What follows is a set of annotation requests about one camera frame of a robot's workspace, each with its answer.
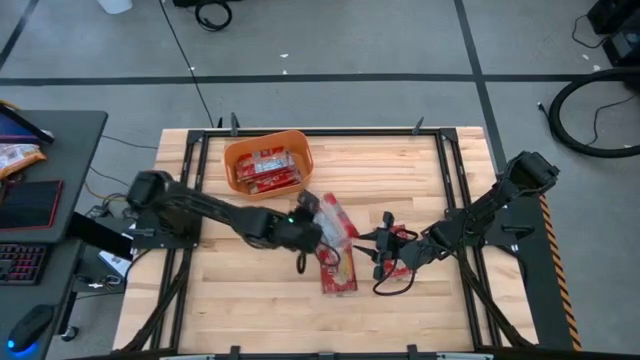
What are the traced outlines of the black computer mouse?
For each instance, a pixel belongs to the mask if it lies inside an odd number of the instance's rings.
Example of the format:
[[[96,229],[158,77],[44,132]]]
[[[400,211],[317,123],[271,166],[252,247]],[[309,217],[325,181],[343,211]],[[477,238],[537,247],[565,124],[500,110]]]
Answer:
[[[18,354],[29,350],[51,323],[54,307],[40,304],[29,310],[12,328],[7,348],[11,353]]]

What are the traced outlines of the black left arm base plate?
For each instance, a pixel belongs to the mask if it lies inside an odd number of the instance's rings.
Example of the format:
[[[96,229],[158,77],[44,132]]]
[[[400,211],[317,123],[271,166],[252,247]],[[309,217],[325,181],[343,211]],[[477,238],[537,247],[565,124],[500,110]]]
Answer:
[[[199,245],[202,220],[199,215],[169,212],[169,219],[151,211],[142,213],[135,227],[126,231],[138,249],[188,249]]]

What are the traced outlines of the black equipment case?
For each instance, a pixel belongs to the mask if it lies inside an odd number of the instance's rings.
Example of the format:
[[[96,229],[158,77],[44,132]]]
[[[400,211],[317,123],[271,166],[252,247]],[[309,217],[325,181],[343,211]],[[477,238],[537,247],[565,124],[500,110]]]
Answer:
[[[587,13],[614,67],[640,67],[640,0],[597,0]]]

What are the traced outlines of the white bucket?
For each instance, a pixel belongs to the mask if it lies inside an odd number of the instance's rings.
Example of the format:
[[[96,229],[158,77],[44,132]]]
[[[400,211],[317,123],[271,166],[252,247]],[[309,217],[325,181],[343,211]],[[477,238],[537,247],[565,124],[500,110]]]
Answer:
[[[102,9],[109,15],[117,15],[133,8],[132,0],[97,0]]]

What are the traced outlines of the black right arm base stand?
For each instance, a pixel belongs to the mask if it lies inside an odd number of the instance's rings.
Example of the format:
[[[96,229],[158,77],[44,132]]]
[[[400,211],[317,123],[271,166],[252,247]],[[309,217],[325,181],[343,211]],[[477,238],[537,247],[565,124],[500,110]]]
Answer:
[[[488,275],[493,297],[518,332],[542,348],[574,350],[562,306],[539,199],[509,205],[506,222],[533,232],[517,240],[517,248],[489,246]]]

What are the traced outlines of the black desk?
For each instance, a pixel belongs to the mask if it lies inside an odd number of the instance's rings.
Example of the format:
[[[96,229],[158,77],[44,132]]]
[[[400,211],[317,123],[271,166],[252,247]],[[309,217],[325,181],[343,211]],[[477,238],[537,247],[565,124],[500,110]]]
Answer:
[[[23,110],[20,114],[39,128],[53,133],[55,141],[44,148],[47,160],[26,170],[28,182],[62,182],[54,222],[48,228],[0,231],[0,243],[48,244],[50,254],[40,283],[33,286],[0,285],[0,360],[41,360],[54,336],[59,334],[72,277],[83,244],[69,238],[67,228],[94,157],[108,115],[104,111]],[[51,324],[23,353],[12,353],[8,337],[16,323],[33,307],[54,307]]]

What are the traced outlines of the orange plastic basket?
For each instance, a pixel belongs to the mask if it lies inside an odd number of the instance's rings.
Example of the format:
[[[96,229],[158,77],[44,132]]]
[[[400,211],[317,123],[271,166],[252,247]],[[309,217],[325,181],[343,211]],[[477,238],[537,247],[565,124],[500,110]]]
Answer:
[[[239,181],[236,175],[235,164],[238,158],[243,154],[275,147],[284,147],[291,153],[295,161],[295,166],[291,170],[299,171],[300,182],[296,185],[287,186],[266,193],[251,195],[247,189],[247,184],[251,179],[248,181]],[[269,197],[299,192],[310,182],[311,173],[314,168],[313,157],[307,137],[298,130],[279,131],[252,138],[245,137],[226,147],[223,160],[229,187],[249,200],[262,200]]]

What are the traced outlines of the orange snack packet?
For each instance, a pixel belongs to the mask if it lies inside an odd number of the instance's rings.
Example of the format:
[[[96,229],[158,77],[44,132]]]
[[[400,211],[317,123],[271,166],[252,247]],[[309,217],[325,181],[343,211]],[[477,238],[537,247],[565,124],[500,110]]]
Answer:
[[[35,144],[0,144],[0,180],[46,159]]]

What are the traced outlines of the dark laptop screen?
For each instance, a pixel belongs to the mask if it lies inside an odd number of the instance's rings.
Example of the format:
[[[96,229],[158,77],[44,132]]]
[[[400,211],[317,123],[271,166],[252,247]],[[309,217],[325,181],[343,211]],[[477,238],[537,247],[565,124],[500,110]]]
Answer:
[[[14,110],[0,104],[0,143],[53,144],[54,137],[33,125]]]

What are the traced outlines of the black keyboard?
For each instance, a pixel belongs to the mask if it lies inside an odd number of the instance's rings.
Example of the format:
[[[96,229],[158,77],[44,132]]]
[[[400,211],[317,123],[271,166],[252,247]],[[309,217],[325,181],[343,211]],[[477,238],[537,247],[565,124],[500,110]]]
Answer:
[[[38,285],[49,256],[39,244],[0,244],[0,286]]]

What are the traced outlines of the orange black hazard tape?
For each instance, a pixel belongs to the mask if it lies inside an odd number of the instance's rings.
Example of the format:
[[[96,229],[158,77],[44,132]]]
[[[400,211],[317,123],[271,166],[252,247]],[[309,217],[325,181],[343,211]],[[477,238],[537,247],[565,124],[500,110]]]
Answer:
[[[550,244],[551,258],[554,264],[556,278],[559,284],[560,296],[562,306],[564,309],[565,317],[568,323],[569,336],[571,339],[572,348],[577,351],[582,351],[581,338],[578,332],[578,325],[573,312],[571,299],[566,283],[566,274],[564,272],[561,255],[559,252],[559,246],[555,236],[554,227],[552,224],[551,213],[548,207],[548,201],[545,195],[539,196],[539,204],[542,211],[544,225],[546,229],[547,238]]]

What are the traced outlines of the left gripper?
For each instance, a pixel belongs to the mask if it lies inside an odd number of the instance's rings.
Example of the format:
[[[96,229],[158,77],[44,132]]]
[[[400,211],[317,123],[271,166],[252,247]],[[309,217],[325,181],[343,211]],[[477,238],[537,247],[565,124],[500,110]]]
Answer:
[[[298,194],[295,209],[278,221],[274,228],[276,244],[299,253],[296,259],[296,271],[299,274],[306,270],[308,254],[315,253],[323,266],[338,266],[341,262],[341,255],[334,247],[320,242],[322,228],[314,222],[319,210],[319,198],[303,190]]]

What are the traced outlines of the red-edged black tablet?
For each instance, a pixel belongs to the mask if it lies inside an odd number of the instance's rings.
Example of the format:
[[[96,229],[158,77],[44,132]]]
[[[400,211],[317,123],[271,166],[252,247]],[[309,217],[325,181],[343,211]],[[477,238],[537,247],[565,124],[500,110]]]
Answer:
[[[0,192],[0,231],[52,226],[62,192],[61,181],[25,182]]]

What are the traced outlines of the popcorn bag with nutrition label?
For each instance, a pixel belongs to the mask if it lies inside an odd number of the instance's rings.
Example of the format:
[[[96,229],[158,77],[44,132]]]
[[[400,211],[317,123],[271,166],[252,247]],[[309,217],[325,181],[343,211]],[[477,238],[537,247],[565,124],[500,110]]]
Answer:
[[[321,265],[321,289],[325,295],[343,296],[358,290],[352,246],[339,249],[341,262],[338,266]]]

